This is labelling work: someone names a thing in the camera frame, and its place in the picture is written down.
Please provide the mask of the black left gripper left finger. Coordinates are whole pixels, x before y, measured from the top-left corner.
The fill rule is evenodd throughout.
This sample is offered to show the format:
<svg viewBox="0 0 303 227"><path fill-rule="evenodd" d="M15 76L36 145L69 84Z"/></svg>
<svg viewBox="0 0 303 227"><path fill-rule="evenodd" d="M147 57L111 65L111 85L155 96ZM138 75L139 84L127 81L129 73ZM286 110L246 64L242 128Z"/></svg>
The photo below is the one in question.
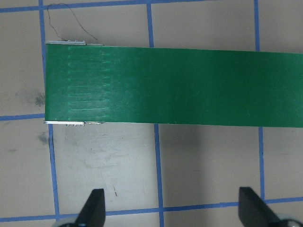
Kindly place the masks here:
<svg viewBox="0 0 303 227"><path fill-rule="evenodd" d="M104 189L94 189L77 216L75 227L103 227L106 220Z"/></svg>

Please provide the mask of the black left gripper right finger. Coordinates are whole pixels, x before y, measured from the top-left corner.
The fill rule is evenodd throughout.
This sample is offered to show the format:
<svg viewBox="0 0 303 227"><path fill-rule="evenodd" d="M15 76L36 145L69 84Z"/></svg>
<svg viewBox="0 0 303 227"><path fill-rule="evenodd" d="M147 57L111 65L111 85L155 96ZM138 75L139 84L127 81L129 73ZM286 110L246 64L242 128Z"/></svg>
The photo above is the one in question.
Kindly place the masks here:
<svg viewBox="0 0 303 227"><path fill-rule="evenodd" d="M277 227L281 219L250 188L239 188L238 216L244 227Z"/></svg>

